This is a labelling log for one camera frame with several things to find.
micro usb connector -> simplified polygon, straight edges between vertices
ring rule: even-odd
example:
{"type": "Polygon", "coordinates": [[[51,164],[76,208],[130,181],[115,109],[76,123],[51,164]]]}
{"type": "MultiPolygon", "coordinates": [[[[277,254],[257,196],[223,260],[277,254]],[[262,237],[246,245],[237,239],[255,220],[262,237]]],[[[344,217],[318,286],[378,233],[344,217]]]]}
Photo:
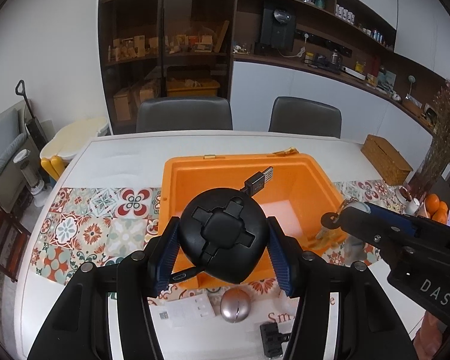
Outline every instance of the micro usb connector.
{"type": "Polygon", "coordinates": [[[273,175],[274,169],[269,166],[263,172],[257,172],[252,177],[248,178],[241,191],[249,196],[253,196],[265,187],[265,184],[270,181],[273,175]]]}

glass cabinet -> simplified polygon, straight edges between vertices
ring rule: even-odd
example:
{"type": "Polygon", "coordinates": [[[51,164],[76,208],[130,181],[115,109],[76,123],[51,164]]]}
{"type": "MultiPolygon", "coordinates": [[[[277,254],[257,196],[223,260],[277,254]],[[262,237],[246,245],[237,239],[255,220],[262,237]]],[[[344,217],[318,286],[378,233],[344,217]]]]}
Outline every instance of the glass cabinet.
{"type": "Polygon", "coordinates": [[[236,0],[99,0],[103,89],[114,134],[135,132],[140,104],[228,98],[236,0]]]}

computer mouse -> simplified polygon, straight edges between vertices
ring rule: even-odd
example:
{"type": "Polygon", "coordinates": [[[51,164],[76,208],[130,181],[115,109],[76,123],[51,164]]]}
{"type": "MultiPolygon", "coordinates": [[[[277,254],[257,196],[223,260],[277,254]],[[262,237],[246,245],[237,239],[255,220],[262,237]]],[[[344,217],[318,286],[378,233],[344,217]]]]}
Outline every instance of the computer mouse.
{"type": "Polygon", "coordinates": [[[252,301],[250,296],[240,288],[226,290],[220,301],[220,313],[230,323],[243,321],[248,317],[252,301]]]}

table runner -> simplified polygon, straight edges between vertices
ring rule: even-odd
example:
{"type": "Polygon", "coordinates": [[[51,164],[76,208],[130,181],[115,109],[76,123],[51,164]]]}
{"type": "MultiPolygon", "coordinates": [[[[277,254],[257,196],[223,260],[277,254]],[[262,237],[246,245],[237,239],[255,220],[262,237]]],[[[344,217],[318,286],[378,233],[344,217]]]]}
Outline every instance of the table runner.
{"type": "MultiPolygon", "coordinates": [[[[336,182],[335,187],[348,199],[362,202],[380,200],[392,211],[402,213],[404,206],[396,197],[396,187],[383,180],[336,182]]],[[[119,263],[135,250],[143,249],[158,234],[161,188],[61,188],[58,191],[34,245],[30,269],[48,280],[66,285],[85,261],[97,266],[119,263]]],[[[344,244],[327,250],[322,257],[330,263],[344,264],[344,244]]],[[[370,265],[380,255],[366,245],[370,265]]],[[[252,297],[276,297],[280,291],[275,278],[242,285],[252,297]]],[[[150,304],[207,293],[212,304],[219,304],[229,287],[185,290],[170,285],[150,304]]],[[[116,294],[109,294],[116,299],[116,294]]]]}

screw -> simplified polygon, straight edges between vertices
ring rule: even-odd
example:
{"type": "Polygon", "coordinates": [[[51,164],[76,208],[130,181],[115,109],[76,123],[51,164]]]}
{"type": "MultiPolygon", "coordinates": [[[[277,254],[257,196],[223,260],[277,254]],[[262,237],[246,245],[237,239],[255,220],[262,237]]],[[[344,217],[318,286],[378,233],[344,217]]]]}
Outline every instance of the screw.
{"type": "Polygon", "coordinates": [[[367,269],[366,264],[365,264],[364,262],[361,262],[361,261],[355,261],[355,262],[353,263],[353,266],[354,266],[354,268],[355,268],[357,271],[360,271],[360,272],[363,272],[363,271],[365,271],[365,270],[367,269]]]}
{"type": "Polygon", "coordinates": [[[94,268],[94,265],[90,261],[84,262],[82,264],[82,266],[80,267],[82,272],[90,272],[93,268],[94,268]]]}
{"type": "Polygon", "coordinates": [[[145,257],[145,253],[142,250],[137,250],[132,253],[132,260],[140,261],[143,257],[145,257]]]}
{"type": "Polygon", "coordinates": [[[312,261],[315,258],[315,253],[312,251],[306,250],[302,253],[302,257],[307,261],[312,261]]]}

